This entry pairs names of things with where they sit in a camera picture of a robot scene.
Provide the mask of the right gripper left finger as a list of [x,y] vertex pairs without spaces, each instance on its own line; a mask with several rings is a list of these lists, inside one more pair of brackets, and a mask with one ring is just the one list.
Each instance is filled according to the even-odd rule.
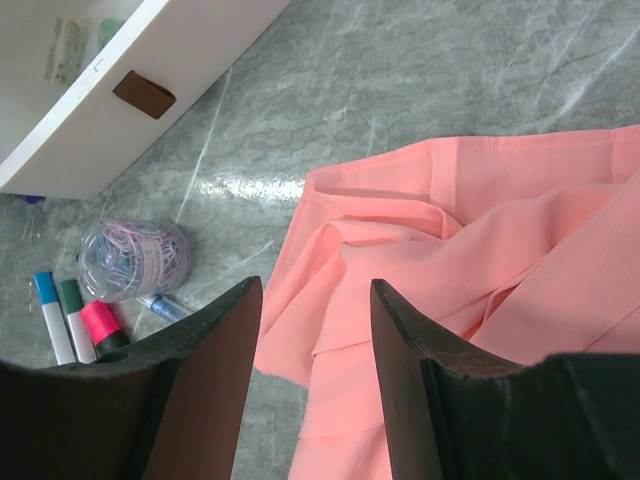
[[142,341],[55,368],[50,478],[229,478],[261,304],[249,277]]

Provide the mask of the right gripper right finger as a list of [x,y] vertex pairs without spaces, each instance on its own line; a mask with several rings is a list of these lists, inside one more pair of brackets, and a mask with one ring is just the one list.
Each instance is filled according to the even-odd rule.
[[472,345],[381,279],[371,329],[393,478],[544,477],[539,364]]

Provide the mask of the white bottom drawer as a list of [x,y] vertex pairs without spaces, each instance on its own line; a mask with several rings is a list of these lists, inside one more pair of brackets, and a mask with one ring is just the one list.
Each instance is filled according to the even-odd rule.
[[[1,189],[89,199],[132,165],[285,9],[282,1],[5,1]],[[57,17],[88,29],[69,87],[45,78]],[[99,24],[125,19],[98,50]]]

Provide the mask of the white eraser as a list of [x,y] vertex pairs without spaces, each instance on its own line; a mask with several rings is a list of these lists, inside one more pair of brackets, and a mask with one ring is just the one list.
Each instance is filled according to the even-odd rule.
[[83,24],[57,17],[44,78],[58,87],[71,86],[81,73],[87,41],[88,29]]

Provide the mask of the green mint highlighter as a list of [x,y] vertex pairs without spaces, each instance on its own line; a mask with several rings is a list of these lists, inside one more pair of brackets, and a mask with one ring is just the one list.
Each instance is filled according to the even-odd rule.
[[98,50],[101,51],[126,23],[125,19],[107,18],[98,27]]

